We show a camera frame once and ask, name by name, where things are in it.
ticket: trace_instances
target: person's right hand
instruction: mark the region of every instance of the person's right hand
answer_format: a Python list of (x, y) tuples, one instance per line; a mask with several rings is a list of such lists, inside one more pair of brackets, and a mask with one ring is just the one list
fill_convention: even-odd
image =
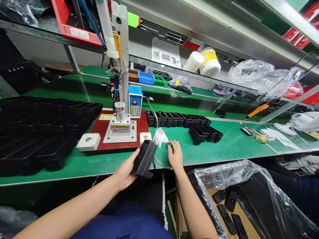
[(170, 143), (173, 146), (173, 150), (170, 145), (168, 145), (168, 161), (170, 165), (172, 166), (174, 172), (178, 172), (180, 170), (184, 170), (183, 168), (183, 154), (182, 154), (182, 149), (180, 147), (180, 144), (178, 141), (174, 140), (170, 141)]

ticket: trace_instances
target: blue control box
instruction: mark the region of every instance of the blue control box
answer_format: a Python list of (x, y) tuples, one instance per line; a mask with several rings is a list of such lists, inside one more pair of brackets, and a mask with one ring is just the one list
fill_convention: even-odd
[(129, 85), (129, 112), (131, 118), (141, 117), (143, 93), (140, 86)]

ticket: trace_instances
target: forearm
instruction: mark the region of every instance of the forearm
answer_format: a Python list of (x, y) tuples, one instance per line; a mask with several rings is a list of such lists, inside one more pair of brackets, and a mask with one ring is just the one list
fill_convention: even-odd
[(115, 177), (108, 177), (48, 212), (16, 235), (15, 239), (69, 238), (92, 220), (118, 193), (117, 183)]
[(175, 172), (179, 199), (193, 239), (218, 239), (215, 226), (183, 169)]

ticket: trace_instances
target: warning label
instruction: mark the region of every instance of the warning label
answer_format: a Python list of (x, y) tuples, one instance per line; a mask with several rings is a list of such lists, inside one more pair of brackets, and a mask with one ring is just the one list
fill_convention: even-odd
[(140, 115), (140, 107), (131, 106), (131, 116), (139, 116), (139, 115)]
[(113, 115), (101, 114), (99, 120), (111, 120)]
[(112, 132), (130, 132), (129, 125), (112, 125), (111, 126)]

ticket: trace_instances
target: white fan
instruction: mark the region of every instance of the white fan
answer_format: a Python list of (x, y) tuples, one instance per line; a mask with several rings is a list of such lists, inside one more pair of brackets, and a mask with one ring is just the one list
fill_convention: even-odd
[(319, 112), (294, 114), (287, 124), (274, 123), (274, 127), (291, 136), (297, 134), (291, 127), (302, 132), (319, 131)]

